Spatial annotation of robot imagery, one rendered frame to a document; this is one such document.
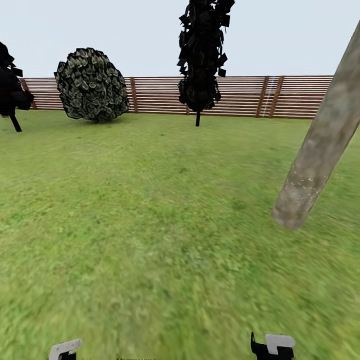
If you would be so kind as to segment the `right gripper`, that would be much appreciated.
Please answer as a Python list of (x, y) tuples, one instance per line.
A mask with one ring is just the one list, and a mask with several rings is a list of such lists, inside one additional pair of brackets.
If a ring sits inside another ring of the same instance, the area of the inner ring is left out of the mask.
[(257, 360), (292, 360), (294, 358), (293, 348), (277, 346), (278, 354), (270, 354), (266, 344), (256, 342), (254, 332), (251, 333), (251, 350), (257, 356)]

